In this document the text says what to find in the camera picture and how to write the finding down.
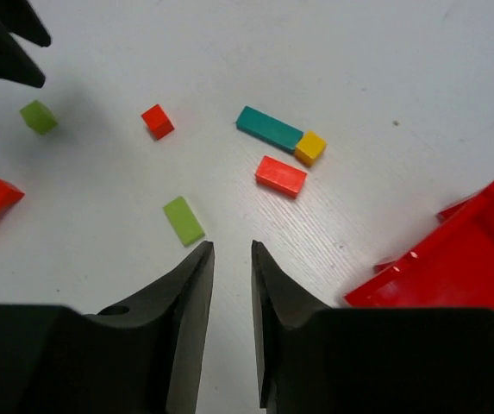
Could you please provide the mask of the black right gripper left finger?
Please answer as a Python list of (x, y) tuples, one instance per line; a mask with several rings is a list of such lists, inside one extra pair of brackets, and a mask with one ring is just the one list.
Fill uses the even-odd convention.
[(214, 244), (203, 241), (166, 275), (87, 315), (95, 347), (85, 412), (195, 412), (214, 266)]

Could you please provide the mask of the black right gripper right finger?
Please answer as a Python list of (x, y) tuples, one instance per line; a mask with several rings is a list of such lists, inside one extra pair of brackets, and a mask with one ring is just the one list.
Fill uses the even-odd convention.
[(337, 335), (331, 308), (253, 241), (252, 307), (262, 409), (335, 409)]

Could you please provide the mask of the teal long block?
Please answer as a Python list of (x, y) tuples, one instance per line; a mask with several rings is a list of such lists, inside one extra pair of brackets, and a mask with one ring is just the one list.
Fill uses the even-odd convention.
[(303, 131), (278, 119), (245, 106), (236, 120), (236, 128), (259, 140), (293, 154), (296, 145), (303, 138)]

